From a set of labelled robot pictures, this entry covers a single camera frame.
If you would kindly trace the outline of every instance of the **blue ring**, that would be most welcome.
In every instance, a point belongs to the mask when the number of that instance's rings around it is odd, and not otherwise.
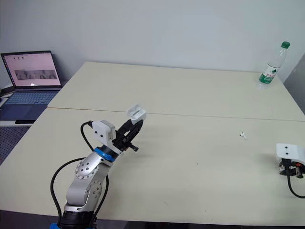
[[[98,155],[100,155],[102,158],[104,158],[105,160],[107,160],[107,161],[111,161],[111,162],[114,162],[114,161],[115,161],[115,159],[114,159],[111,155],[104,153],[104,152],[101,151],[98,147],[96,147],[96,148],[94,149],[94,151],[95,151]]]

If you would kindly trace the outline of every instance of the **white table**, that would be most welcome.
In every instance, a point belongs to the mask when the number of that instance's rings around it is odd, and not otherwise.
[[[305,121],[276,77],[257,88],[260,73],[86,62],[49,103],[53,108]]]
[[[0,166],[0,209],[56,215],[49,185],[68,160],[87,156],[80,124],[123,112],[47,108]],[[247,140],[239,136],[244,131]],[[90,128],[85,134],[93,146]],[[99,219],[238,225],[304,225],[304,201],[278,174],[276,143],[304,145],[305,122],[148,114],[129,150],[110,169]],[[59,173],[60,205],[76,164]],[[305,195],[304,181],[293,187]]]

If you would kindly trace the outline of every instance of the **silver robotic arm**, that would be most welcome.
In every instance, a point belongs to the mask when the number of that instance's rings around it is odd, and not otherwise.
[[[103,145],[82,159],[76,166],[75,176],[67,192],[67,202],[59,223],[51,228],[86,229],[95,221],[94,210],[102,194],[102,184],[115,159],[129,147],[138,147],[131,141],[139,133],[146,118],[145,110],[138,104],[127,110],[130,119],[118,130],[106,120],[87,122],[95,138]]]

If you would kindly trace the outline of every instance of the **laptop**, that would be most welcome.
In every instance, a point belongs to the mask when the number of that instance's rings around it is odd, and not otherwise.
[[[15,93],[0,107],[0,120],[36,120],[62,88],[51,51],[1,54]]]

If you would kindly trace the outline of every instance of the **white wall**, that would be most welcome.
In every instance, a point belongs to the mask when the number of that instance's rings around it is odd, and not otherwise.
[[[69,79],[84,61],[261,71],[305,51],[305,0],[0,0],[0,52],[51,50]],[[9,82],[0,64],[0,86]]]

